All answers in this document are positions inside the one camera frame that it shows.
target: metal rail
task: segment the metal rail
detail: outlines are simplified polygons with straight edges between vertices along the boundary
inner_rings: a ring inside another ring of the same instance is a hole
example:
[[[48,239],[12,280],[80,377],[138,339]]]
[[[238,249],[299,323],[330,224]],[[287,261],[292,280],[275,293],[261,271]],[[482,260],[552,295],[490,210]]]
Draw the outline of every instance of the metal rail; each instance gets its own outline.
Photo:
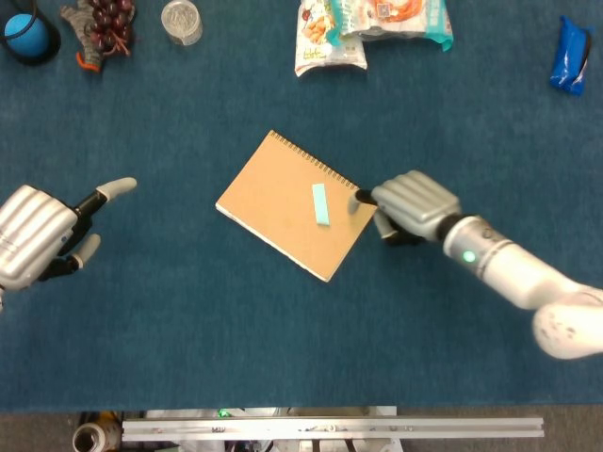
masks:
[[[542,438],[535,418],[244,417],[136,419],[123,422],[125,442],[451,438]]]

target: green indicator light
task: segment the green indicator light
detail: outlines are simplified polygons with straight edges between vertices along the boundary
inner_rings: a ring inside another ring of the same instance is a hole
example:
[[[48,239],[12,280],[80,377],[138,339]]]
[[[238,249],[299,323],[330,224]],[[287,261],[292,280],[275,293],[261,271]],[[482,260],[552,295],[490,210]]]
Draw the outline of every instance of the green indicator light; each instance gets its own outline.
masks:
[[[476,260],[475,252],[473,252],[473,251],[465,251],[463,253],[463,260],[465,262],[468,262],[469,264],[471,264],[472,262],[475,262],[475,260]]]

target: clear plastic container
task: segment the clear plastic container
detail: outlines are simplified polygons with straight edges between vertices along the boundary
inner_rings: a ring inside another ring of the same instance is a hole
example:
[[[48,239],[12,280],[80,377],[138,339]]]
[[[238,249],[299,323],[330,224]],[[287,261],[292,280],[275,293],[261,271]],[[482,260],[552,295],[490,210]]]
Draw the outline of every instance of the clear plastic container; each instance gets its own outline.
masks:
[[[161,23],[176,44],[190,45],[203,33],[201,14],[188,0],[172,0],[161,12]]]

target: red grapes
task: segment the red grapes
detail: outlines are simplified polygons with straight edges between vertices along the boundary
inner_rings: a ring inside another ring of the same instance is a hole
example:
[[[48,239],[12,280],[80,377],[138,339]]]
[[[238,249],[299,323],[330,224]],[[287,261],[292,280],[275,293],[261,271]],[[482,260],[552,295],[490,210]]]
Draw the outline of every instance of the red grapes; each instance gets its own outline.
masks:
[[[88,0],[94,7],[90,40],[99,52],[130,55],[127,44],[132,39],[131,12],[134,0]]]

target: spiral binding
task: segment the spiral binding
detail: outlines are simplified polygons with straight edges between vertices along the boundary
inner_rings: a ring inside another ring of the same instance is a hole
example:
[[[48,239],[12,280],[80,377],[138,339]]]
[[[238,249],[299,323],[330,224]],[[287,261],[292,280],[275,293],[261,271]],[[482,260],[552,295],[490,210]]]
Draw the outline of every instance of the spiral binding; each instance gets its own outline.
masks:
[[[285,146],[287,146],[290,150],[296,152],[302,158],[306,159],[309,163],[314,164],[315,167],[318,167],[326,175],[328,175],[330,177],[333,177],[337,182],[339,182],[342,185],[348,187],[349,189],[352,189],[352,190],[358,189],[358,186],[355,183],[353,183],[351,180],[346,179],[341,174],[339,174],[337,171],[335,171],[334,169],[332,169],[328,165],[325,165],[320,160],[318,160],[316,157],[314,157],[310,153],[307,153],[306,151],[304,151],[299,146],[296,146],[295,144],[293,144],[291,141],[289,141],[288,139],[286,139],[282,135],[274,132],[273,130],[270,130],[269,135],[271,137],[274,137],[274,138],[278,139],[281,143],[285,144]]]

